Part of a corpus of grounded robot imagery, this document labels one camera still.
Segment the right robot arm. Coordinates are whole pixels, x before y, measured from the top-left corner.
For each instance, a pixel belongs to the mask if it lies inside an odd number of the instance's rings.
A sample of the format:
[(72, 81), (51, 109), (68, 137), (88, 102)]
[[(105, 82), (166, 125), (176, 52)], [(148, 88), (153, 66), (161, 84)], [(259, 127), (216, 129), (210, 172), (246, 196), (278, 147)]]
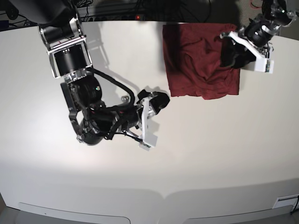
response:
[[(82, 20), (72, 0), (14, 0), (12, 5), (39, 27), (52, 74), (64, 79), (60, 86), (78, 141), (93, 146), (121, 134), (137, 141), (141, 148), (155, 147), (157, 136), (148, 130), (148, 121), (168, 105), (166, 93), (142, 90), (135, 95), (95, 69)], [(98, 77), (127, 93), (120, 105), (106, 106)]]

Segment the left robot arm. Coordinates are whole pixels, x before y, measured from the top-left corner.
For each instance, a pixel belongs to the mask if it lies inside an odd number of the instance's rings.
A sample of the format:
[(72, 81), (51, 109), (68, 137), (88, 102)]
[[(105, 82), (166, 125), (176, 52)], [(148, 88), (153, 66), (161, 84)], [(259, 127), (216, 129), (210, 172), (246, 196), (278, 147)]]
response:
[(273, 46), (270, 40), (281, 27), (288, 27), (297, 19), (295, 1), (264, 0), (262, 13), (250, 19), (248, 26), (221, 33), (221, 63), (223, 68), (244, 68), (252, 63), (252, 70), (272, 73)]

